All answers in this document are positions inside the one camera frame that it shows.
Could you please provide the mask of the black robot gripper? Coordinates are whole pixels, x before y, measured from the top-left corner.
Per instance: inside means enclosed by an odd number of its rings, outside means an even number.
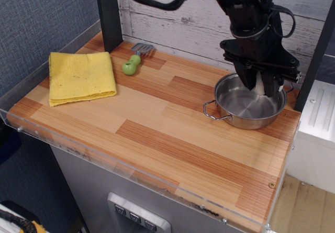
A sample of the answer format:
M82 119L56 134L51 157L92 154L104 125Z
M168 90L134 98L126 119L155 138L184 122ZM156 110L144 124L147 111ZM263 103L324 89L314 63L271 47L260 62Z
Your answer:
M292 28L286 35L282 31L281 13L293 20ZM255 88L258 72L261 72L268 97L281 91L284 80L297 83L301 79L299 60L282 46L282 39L289 38L295 27L296 20L289 9L271 9L269 14L262 16L259 28L250 31L231 29L234 39L220 43L225 51L225 60L234 63L237 75L248 90Z

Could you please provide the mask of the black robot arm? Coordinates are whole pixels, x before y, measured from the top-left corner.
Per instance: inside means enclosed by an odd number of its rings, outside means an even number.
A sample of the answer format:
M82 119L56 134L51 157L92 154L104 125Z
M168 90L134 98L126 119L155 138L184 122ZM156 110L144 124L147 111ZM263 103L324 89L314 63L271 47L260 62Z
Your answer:
M174 0L179 8L186 0ZM296 19L273 0L216 0L230 20L232 39L220 43L245 87L274 96L286 80L299 81L299 61L282 45L295 31Z

